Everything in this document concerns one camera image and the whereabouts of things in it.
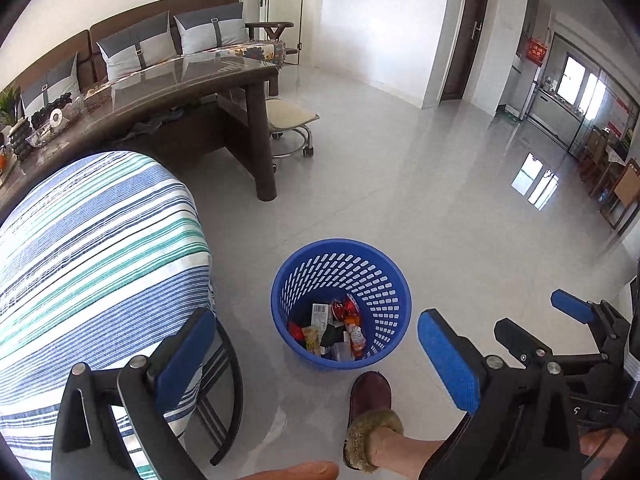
potted plant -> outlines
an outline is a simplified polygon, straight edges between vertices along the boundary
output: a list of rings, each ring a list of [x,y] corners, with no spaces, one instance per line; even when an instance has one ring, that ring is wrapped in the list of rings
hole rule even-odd
[[[20,99],[20,91],[14,86],[9,86],[0,92],[0,124],[2,124],[2,129],[4,126],[14,126],[17,122],[15,105],[18,99]]]

brown slipper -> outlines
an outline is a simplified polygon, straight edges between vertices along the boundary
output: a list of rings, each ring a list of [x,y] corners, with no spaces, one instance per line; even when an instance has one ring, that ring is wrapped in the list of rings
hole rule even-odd
[[[391,386],[382,374],[365,372],[351,388],[349,423],[342,448],[347,467],[365,473],[378,469],[369,461],[367,442],[371,432],[382,427],[404,434],[402,422],[391,409]]]

human hand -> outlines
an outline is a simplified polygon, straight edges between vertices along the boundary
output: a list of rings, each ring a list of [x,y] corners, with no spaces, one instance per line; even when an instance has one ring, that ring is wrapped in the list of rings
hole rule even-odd
[[[587,433],[580,439],[580,451],[588,456],[594,454],[609,431],[610,430],[598,430],[593,431],[593,433]],[[598,457],[602,459],[602,462],[593,470],[589,476],[589,480],[600,480],[606,474],[622,452],[627,440],[628,438],[622,431],[617,429],[613,431],[609,441],[598,453]]]
[[[239,480],[336,480],[338,465],[334,462],[305,462],[287,469],[262,471]]]

tiled floor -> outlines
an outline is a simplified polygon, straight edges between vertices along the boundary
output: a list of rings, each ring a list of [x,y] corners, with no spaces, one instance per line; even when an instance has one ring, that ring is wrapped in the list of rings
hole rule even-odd
[[[342,464],[349,392],[359,372],[308,368],[271,320],[278,268],[320,238],[372,244],[408,280],[412,324],[375,367],[394,389],[408,436],[443,439],[462,417],[418,344],[415,320],[425,308],[436,307],[482,353],[510,363],[493,337],[494,323],[505,316],[555,352],[593,351],[588,330],[555,311],[549,295],[561,287],[588,300],[612,298],[634,275],[634,264],[587,199],[573,159],[550,139],[527,123],[514,132],[505,117],[492,121],[460,102],[418,110],[306,67],[286,67],[281,89],[282,98],[321,119],[312,125],[315,157],[279,163],[276,200],[259,202],[251,178],[224,151],[179,175],[198,205],[214,256],[218,315],[244,379],[241,429],[221,464],[208,464],[213,450],[197,424],[186,436],[209,478],[306,460],[335,460],[341,478],[362,478]],[[528,200],[537,181],[524,196],[511,185],[529,153],[544,163],[540,176],[546,170],[558,176],[541,209],[535,204],[542,200]]]

gray cushion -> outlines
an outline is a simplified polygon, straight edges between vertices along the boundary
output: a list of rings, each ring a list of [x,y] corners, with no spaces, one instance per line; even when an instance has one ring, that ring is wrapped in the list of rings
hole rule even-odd
[[[169,12],[147,18],[96,41],[109,81],[177,56],[169,30]]]
[[[31,118],[62,94],[70,92],[72,100],[80,95],[77,59],[78,54],[53,67],[28,88],[20,89],[25,117]]]
[[[249,41],[242,19],[242,2],[177,14],[175,23],[183,54]]]

